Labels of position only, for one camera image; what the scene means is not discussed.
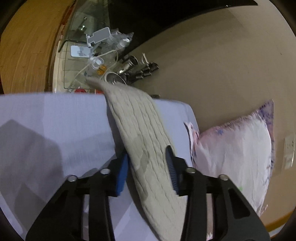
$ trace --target blue gripper pad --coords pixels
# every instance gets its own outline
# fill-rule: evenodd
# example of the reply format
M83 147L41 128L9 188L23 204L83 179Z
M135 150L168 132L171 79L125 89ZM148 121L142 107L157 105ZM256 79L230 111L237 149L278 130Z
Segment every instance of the blue gripper pad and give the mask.
M167 146L167 148L165 150L165 158L166 158L167 165L168 165L168 172L170 174L170 179L172 182L173 189L174 189L174 191L176 191L177 194L179 194L178 177L177 177L175 167L173 165L173 158L174 157L175 156L173 154L173 150L172 150L171 146Z
M124 183L128 175L128 161L129 161L129 156L127 154L124 154L122 158L121 168L116 177L115 193L118 196L123 191Z

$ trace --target quilted cloth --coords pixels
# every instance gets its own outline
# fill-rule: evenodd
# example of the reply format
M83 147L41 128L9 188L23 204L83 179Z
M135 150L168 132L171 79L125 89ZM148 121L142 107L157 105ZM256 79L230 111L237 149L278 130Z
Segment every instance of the quilted cloth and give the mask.
M186 200L172 188L165 148L172 145L152 98L120 83L100 82L130 156L141 204L161 240L180 240Z

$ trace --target plastic bag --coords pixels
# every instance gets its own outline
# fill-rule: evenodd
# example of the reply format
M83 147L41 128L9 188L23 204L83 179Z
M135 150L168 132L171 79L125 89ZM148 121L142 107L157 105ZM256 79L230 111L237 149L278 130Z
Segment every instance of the plastic bag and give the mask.
M118 29L111 30L111 35L109 38L103 40L100 43L101 54L104 54L112 49L116 50L118 54L124 51L124 49L129 46L133 39L133 33L123 34L119 32Z

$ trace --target metal bolt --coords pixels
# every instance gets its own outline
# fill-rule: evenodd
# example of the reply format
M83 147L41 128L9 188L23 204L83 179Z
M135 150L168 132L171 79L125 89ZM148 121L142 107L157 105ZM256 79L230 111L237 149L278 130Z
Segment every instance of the metal bolt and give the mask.
M103 168L102 170L100 170L100 173L103 175L107 175L110 173L110 169L109 168Z
M71 175L67 178L68 182L75 182L77 180L77 176Z
M196 172L196 169L194 169L193 167L188 167L188 168L186 168L186 172L188 172L188 173L195 173Z
M227 180L229 179L229 177L228 177L227 175L225 175L225 174L221 174L221 175L219 175L219 178L220 178L221 180L223 180L223 181L227 181Z

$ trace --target white cable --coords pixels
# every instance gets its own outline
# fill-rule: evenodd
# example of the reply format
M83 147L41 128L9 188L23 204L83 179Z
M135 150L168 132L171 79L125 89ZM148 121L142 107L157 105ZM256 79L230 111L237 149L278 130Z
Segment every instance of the white cable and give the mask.
M104 56L104 55L110 54L110 53L112 53L112 52L116 52L116 61L115 61L115 63L114 63L113 65L111 65L111 66L105 71L105 73L106 73L109 69L113 68L114 65L117 64L117 61L118 61L118 52L117 52L116 50L112 49L112 50L110 50L110 51L108 51L108 52L106 52L106 53L104 53L104 54L101 54L101 55L96 56L96 57L101 57L101 56ZM92 62L90 62L89 64L87 64L82 70L80 70L80 71L78 72L77 75L75 75L74 80L71 82L71 84L69 85L69 87L72 86L72 84L74 83L76 77L77 77L82 71L84 71L88 66L90 66L91 64L92 64Z

